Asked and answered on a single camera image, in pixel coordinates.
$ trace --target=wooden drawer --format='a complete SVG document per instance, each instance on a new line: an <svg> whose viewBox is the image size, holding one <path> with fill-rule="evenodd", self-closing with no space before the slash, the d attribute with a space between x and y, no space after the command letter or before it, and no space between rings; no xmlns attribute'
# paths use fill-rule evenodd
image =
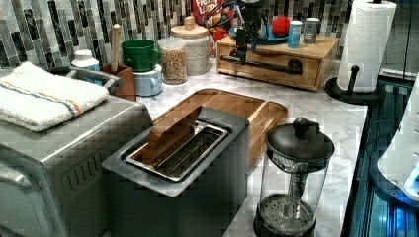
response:
<svg viewBox="0 0 419 237"><path fill-rule="evenodd" d="M250 65L240 65L221 60L236 49L235 40L227 37L217 43L217 71L254 80L299 87L317 91L333 67L333 59L337 49L338 39L320 38L319 44L302 44L301 48L289 49L286 44L258 45L253 53L248 48L246 60L273 65L288 66L296 59L302 63L301 75L290 75L286 72L258 68Z"/></svg>

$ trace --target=folded towel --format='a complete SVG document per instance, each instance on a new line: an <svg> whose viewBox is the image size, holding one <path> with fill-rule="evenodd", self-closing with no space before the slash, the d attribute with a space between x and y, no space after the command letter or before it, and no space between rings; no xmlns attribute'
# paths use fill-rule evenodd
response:
<svg viewBox="0 0 419 237"><path fill-rule="evenodd" d="M103 87L52 75L25 62L0 78L0 119L42 131L80 116L108 94Z"/></svg>

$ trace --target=red apple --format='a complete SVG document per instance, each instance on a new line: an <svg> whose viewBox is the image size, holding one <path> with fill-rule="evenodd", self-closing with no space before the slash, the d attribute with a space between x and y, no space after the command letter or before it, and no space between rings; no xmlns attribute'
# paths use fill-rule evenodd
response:
<svg viewBox="0 0 419 237"><path fill-rule="evenodd" d="M290 20L285 17L279 17L272 22L272 35L278 38L286 37L290 29Z"/></svg>

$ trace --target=marble countertop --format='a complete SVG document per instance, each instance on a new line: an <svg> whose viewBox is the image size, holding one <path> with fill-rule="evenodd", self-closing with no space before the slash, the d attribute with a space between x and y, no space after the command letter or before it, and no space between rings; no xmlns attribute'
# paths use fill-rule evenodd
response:
<svg viewBox="0 0 419 237"><path fill-rule="evenodd" d="M186 83L180 85L163 84L163 90L158 95L137 97L137 101L145 104L151 117L156 119L195 92L216 88L283 104L289 110L286 122L293 122L298 117L319 122L320 130L333 141L335 153L330 159L316 212L315 234L322 237L340 236L367 107L334 100L324 92L323 87L318 92L309 92L219 74L215 70L215 60L211 59L209 62L209 73L189 77ZM224 237L256 236L252 225L259 202L264 155L259 157L256 166L249 171L247 198Z"/></svg>

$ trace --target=drawer handle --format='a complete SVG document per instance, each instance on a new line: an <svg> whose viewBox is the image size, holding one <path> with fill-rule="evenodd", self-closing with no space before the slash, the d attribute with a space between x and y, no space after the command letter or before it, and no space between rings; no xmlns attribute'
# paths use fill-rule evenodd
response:
<svg viewBox="0 0 419 237"><path fill-rule="evenodd" d="M226 61L229 63L240 63L240 58L234 56L222 56L220 58L222 61ZM246 60L245 65L258 67L267 70L285 72L290 75L302 75L302 62L297 59L291 59L287 66L275 65L271 63L263 63L263 62L256 62L251 60Z"/></svg>

